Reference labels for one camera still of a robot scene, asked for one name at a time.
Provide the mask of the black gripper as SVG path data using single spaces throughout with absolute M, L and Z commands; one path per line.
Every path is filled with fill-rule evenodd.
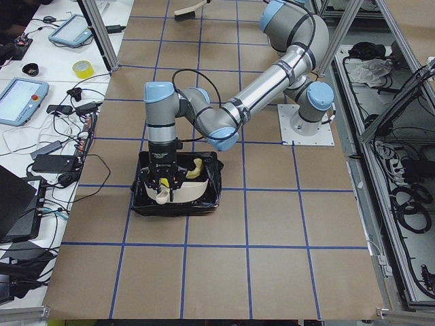
M 179 141 L 148 141 L 149 164 L 142 169 L 142 181 L 154 190 L 160 190 L 159 180 L 167 178 L 171 192 L 180 188 L 177 149 Z

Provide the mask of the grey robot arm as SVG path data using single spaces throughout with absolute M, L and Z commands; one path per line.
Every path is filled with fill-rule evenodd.
M 292 128 L 302 135 L 315 134 L 334 101 L 328 84 L 308 76 L 326 55 L 325 21 L 295 1 L 270 1 L 260 29 L 279 59 L 218 109 L 211 107 L 200 88 L 181 90 L 172 81 L 144 85 L 150 163 L 140 177 L 148 189 L 172 193 L 186 180 L 188 172 L 176 158 L 179 117 L 186 118 L 214 149 L 226 151 L 237 142 L 239 128 L 282 92 L 299 106 Z

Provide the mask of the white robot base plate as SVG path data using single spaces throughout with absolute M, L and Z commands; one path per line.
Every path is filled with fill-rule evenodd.
M 299 114 L 298 105 L 280 104 L 277 106 L 281 143 L 283 145 L 333 147 L 335 145 L 326 114 L 320 122 L 306 122 Z

